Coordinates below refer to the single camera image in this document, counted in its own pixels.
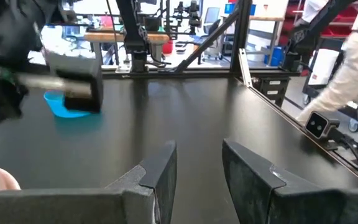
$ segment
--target black table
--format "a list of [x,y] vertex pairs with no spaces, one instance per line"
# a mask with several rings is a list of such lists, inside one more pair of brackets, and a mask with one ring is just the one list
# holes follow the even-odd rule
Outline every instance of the black table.
[[0,124],[0,167],[23,189],[105,187],[175,139],[172,223],[238,223],[221,159],[227,137],[322,187],[358,187],[358,177],[235,79],[106,80],[104,92],[101,115],[60,119],[32,91],[24,117]]

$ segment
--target camera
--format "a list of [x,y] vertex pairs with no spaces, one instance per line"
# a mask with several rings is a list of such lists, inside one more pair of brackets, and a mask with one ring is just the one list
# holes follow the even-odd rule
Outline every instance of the camera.
[[305,126],[306,132],[316,139],[326,139],[331,128],[338,128],[339,121],[330,120],[323,115],[312,112]]

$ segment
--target wooden tabletop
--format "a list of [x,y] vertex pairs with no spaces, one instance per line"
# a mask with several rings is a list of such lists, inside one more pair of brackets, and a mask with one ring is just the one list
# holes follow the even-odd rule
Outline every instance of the wooden tabletop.
[[[167,34],[148,34],[149,40],[153,44],[164,44],[169,41]],[[86,32],[84,35],[85,40],[90,42],[123,42],[124,35],[105,32]]]
[[268,17],[268,16],[249,16],[249,19],[252,21],[275,21],[281,22],[284,21],[283,17]]

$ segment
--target blue plastic container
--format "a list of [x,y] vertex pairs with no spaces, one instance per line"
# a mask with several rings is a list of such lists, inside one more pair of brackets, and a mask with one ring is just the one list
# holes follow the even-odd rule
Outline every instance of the blue plastic container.
[[254,16],[255,15],[255,10],[256,10],[256,4],[252,4],[249,15]]
[[44,94],[44,99],[49,105],[54,115],[61,118],[80,118],[89,115],[89,112],[68,110],[64,106],[64,95],[60,91],[49,90]]
[[225,4],[224,5],[224,13],[231,14],[234,11],[234,6],[236,6],[235,3]]
[[[284,52],[281,47],[275,47],[273,50],[273,57],[272,57],[272,63],[270,66],[279,66],[284,58]],[[265,55],[264,63],[267,65],[269,62],[269,56]]]

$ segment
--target chair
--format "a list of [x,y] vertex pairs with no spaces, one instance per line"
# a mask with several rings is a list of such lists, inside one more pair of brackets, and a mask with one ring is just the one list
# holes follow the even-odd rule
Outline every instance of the chair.
[[204,22],[203,22],[203,31],[204,34],[209,34],[209,29],[219,19],[219,12],[221,8],[219,7],[209,7],[206,10]]

